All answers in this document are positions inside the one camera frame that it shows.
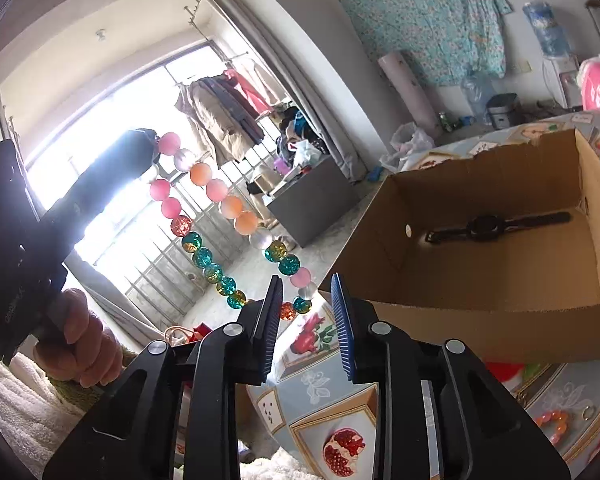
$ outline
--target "metal pivot bolt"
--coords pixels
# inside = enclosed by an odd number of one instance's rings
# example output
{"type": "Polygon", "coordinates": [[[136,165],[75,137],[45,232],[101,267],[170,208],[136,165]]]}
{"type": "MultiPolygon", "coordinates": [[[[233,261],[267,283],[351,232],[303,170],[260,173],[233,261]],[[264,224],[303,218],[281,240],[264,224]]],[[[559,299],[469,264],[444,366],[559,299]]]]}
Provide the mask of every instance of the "metal pivot bolt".
{"type": "Polygon", "coordinates": [[[159,339],[158,341],[152,341],[149,343],[149,354],[160,355],[167,349],[167,346],[166,341],[160,341],[159,339]]]}
{"type": "Polygon", "coordinates": [[[242,333],[242,330],[244,330],[242,328],[242,325],[239,323],[229,323],[227,326],[225,326],[222,331],[230,337],[233,336],[237,336],[240,335],[242,333]]]}
{"type": "Polygon", "coordinates": [[[462,341],[458,341],[458,339],[450,339],[446,342],[446,349],[449,350],[452,354],[461,354],[464,352],[464,343],[462,341]]]}
{"type": "Polygon", "coordinates": [[[378,335],[387,335],[391,332],[391,325],[385,323],[384,321],[378,321],[371,325],[371,332],[378,335]]]}

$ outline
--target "bead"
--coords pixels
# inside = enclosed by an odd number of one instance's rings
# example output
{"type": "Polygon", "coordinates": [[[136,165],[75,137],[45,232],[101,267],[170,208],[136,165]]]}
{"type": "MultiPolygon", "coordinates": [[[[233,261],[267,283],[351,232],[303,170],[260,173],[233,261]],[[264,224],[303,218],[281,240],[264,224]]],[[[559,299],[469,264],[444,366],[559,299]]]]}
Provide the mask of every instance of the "bead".
{"type": "Polygon", "coordinates": [[[247,303],[247,297],[244,295],[243,291],[236,290],[226,299],[226,302],[231,308],[238,309],[244,307],[244,304],[247,303]]]}
{"type": "Polygon", "coordinates": [[[218,294],[221,294],[222,296],[232,295],[235,292],[236,288],[237,287],[235,286],[235,280],[230,276],[223,276],[216,285],[216,290],[218,291],[218,294]]]}
{"type": "Polygon", "coordinates": [[[264,249],[264,257],[275,264],[285,256],[286,245],[280,240],[273,240],[271,245],[264,249]]]}
{"type": "Polygon", "coordinates": [[[204,269],[205,267],[208,267],[213,260],[213,253],[206,247],[200,247],[193,254],[193,264],[199,269],[204,269]]]}
{"type": "Polygon", "coordinates": [[[293,321],[297,315],[298,313],[294,309],[294,306],[288,301],[285,301],[285,303],[280,306],[280,319],[282,321],[293,321]]]}
{"type": "Polygon", "coordinates": [[[222,280],[222,267],[218,264],[209,264],[205,267],[205,270],[202,271],[202,276],[209,283],[215,285],[222,280]]]}
{"type": "Polygon", "coordinates": [[[291,285],[295,288],[303,288],[311,282],[311,272],[306,267],[300,267],[298,272],[291,276],[291,285]]]}
{"type": "Polygon", "coordinates": [[[234,228],[242,236],[249,236],[258,228],[258,216],[253,211],[243,211],[234,220],[234,228]]]}
{"type": "Polygon", "coordinates": [[[171,184],[168,183],[167,180],[163,178],[159,178],[158,180],[154,180],[149,186],[149,195],[156,202],[162,202],[165,200],[169,193],[171,192],[171,184]]]}
{"type": "Polygon", "coordinates": [[[293,276],[300,268],[300,258],[295,254],[288,254],[278,264],[278,270],[285,276],[293,276]]]}
{"type": "Polygon", "coordinates": [[[318,292],[318,286],[314,282],[309,282],[307,286],[298,289],[298,296],[303,300],[310,300],[318,292]]]}
{"type": "Polygon", "coordinates": [[[214,178],[206,184],[206,196],[211,202],[222,202],[229,193],[229,188],[224,180],[214,178]]]}
{"type": "Polygon", "coordinates": [[[174,198],[173,196],[165,198],[160,206],[160,211],[162,211],[162,214],[165,218],[173,220],[182,211],[180,200],[174,198]]]}
{"type": "Polygon", "coordinates": [[[196,155],[187,148],[180,148],[173,155],[173,165],[181,173],[188,173],[192,166],[196,163],[196,155]]]}
{"type": "Polygon", "coordinates": [[[220,214],[224,216],[227,220],[233,220],[240,216],[240,213],[244,209],[244,205],[242,204],[242,200],[240,200],[237,196],[229,195],[220,203],[220,214]]]}
{"type": "Polygon", "coordinates": [[[311,301],[298,297],[294,299],[294,310],[298,314],[306,314],[311,310],[311,301]]]}
{"type": "Polygon", "coordinates": [[[202,247],[202,236],[195,231],[190,232],[182,239],[182,248],[187,253],[195,253],[200,247],[202,247]]]}
{"type": "Polygon", "coordinates": [[[182,238],[189,234],[192,224],[193,222],[191,221],[191,218],[188,216],[179,215],[171,220],[171,232],[177,237],[182,238]]]}
{"type": "Polygon", "coordinates": [[[143,184],[151,184],[154,180],[157,180],[160,176],[160,168],[157,164],[152,164],[151,167],[140,175],[140,182],[143,184]]]}
{"type": "Polygon", "coordinates": [[[264,250],[271,245],[272,241],[273,235],[264,227],[258,227],[249,235],[249,243],[256,249],[264,250]]]}
{"type": "Polygon", "coordinates": [[[194,164],[189,171],[189,177],[196,186],[206,186],[212,176],[211,166],[206,162],[194,164]]]}
{"type": "Polygon", "coordinates": [[[180,137],[174,132],[164,134],[158,140],[158,151],[163,155],[175,155],[180,149],[180,137]]]}

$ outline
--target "human hand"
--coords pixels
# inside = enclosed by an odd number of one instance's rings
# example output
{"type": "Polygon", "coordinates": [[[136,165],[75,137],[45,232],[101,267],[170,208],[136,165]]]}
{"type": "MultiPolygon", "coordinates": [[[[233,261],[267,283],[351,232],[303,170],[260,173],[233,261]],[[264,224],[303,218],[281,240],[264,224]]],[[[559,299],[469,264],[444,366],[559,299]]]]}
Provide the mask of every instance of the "human hand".
{"type": "Polygon", "coordinates": [[[83,291],[70,288],[62,292],[68,302],[64,338],[73,349],[56,343],[39,342],[33,357],[50,377],[74,380],[83,388],[105,385],[122,371],[122,348],[109,327],[87,308],[83,291]]]}

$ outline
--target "floral fabric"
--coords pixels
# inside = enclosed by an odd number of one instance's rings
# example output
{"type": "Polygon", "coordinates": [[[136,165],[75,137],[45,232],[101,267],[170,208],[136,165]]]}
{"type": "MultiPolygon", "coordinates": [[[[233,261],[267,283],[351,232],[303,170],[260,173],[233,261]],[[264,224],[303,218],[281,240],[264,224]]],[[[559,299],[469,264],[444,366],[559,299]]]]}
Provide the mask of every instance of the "floral fabric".
{"type": "Polygon", "coordinates": [[[422,84],[457,85],[466,66],[503,77],[507,0],[340,0],[372,61],[400,50],[422,84]]]}

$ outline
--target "orange beaded bracelet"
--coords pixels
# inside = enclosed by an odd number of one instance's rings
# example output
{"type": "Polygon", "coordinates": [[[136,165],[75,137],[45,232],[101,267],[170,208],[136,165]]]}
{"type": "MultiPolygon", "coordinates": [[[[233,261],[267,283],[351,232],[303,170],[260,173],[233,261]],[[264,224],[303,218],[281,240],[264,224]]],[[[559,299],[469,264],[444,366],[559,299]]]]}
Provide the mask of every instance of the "orange beaded bracelet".
{"type": "Polygon", "coordinates": [[[539,427],[542,427],[544,424],[547,424],[548,422],[551,422],[551,421],[558,423],[558,425],[555,427],[554,434],[552,434],[552,436],[549,437],[549,441],[554,446],[557,446],[557,444],[558,444],[558,442],[560,442],[560,439],[562,438],[562,436],[565,433],[567,433],[567,430],[569,429],[569,426],[568,426],[569,413],[563,412],[561,410],[554,410],[552,412],[543,413],[542,415],[538,416],[534,420],[539,427]]]}

